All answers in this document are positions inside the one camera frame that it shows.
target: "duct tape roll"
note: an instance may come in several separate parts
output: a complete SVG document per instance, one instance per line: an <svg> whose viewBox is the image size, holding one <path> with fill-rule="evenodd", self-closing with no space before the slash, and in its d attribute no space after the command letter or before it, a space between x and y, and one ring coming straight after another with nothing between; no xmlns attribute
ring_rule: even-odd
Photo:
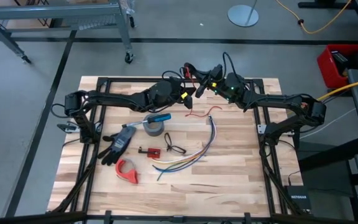
<svg viewBox="0 0 358 224"><path fill-rule="evenodd" d="M147 120L147 118L149 117L153 117L153 116L157 116L160 115L159 113L155 113L155 114L148 114L143 120ZM146 131L146 133L149 136L159 136L160 134L162 134L164 132L164 122L160 121L160 122L154 122L154 123L143 123L143 127L144 130Z"/></svg>

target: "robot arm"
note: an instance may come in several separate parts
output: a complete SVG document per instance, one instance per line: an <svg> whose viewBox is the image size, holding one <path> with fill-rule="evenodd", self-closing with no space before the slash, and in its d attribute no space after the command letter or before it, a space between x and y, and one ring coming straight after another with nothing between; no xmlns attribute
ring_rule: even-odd
<svg viewBox="0 0 358 224"><path fill-rule="evenodd" d="M184 88L182 80L169 77L150 88L132 95L100 93L98 91L77 91L65 97L65 114L74 118L80 128L80 142L94 144L99 139L95 126L86 113L96 106L119 106L136 112L156 112L175 103L193 107L191 95L195 88Z"/></svg>
<svg viewBox="0 0 358 224"><path fill-rule="evenodd" d="M307 94L297 95L263 95L258 94L250 88L250 80L242 78L235 73L223 75L222 65L214 67L208 72L198 71L192 64L185 64L186 78L192 76L200 83L196 91L199 98L209 89L227 99L228 103L235 103L240 109L247 111L256 106L272 108L284 108L292 110L295 115L279 123L270 123L261 130L261 141L269 145L277 145L278 139L283 133L294 131L295 147L299 145L299 130L302 126L319 126L324 123L326 106L322 102Z"/></svg>

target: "metal cart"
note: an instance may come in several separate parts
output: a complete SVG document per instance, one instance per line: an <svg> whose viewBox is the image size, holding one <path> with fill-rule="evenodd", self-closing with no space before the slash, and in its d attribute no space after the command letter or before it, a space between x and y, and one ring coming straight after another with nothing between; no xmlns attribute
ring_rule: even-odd
<svg viewBox="0 0 358 224"><path fill-rule="evenodd" d="M131 40L129 38L127 21L134 27L134 20L121 9L119 0L109 0L106 4L66 4L53 5L51 1L31 0L32 4L0 7L0 41L9 47L24 62L31 63L28 56L11 37L12 32L23 31L53 31L53 30L85 30L118 28L124 44L125 62L131 63ZM37 19L43 28L9 29L6 21L14 19Z"/></svg>

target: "black glove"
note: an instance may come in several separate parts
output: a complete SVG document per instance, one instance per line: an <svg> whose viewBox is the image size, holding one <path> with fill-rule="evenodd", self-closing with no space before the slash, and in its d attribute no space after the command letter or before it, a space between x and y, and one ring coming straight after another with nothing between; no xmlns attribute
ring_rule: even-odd
<svg viewBox="0 0 358 224"><path fill-rule="evenodd" d="M135 134L136 128L129 126L123 128L120 133L111 136L103 136L104 141L111 141L111 145L98 154L98 159L102 159L102 165L116 164L118 159L127 149L132 136Z"/></svg>

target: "blue screwdriver handle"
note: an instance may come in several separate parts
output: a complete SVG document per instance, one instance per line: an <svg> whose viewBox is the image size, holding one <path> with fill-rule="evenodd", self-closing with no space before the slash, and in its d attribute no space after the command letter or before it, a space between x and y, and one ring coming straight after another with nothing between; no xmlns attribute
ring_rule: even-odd
<svg viewBox="0 0 358 224"><path fill-rule="evenodd" d="M170 113L161 114L161 115L153 116L151 118L147 118L147 122L150 124L150 123L153 123L153 122L166 121L168 119L171 119L171 114Z"/></svg>

